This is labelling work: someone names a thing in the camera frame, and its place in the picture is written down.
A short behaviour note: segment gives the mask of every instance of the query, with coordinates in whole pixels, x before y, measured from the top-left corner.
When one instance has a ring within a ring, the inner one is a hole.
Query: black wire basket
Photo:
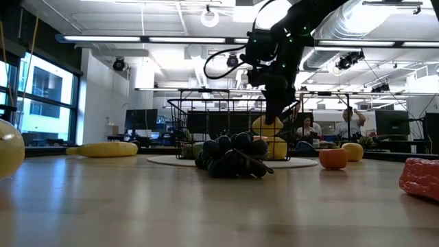
[[[221,93],[221,98],[214,99],[191,99],[182,96],[179,99],[169,99],[167,102],[171,106],[172,123],[175,146],[178,150],[176,158],[184,157],[180,151],[186,145],[194,145],[208,140],[216,140],[218,137],[242,132],[251,132],[254,140],[264,139],[269,143],[269,151],[273,155],[268,155],[271,161],[288,161],[289,156],[279,158],[276,149],[285,152],[285,145],[288,150],[292,150],[294,144],[294,116],[297,102],[284,109],[278,121],[269,128],[259,122],[265,118],[265,99],[230,99],[228,90],[209,90],[209,93]]]

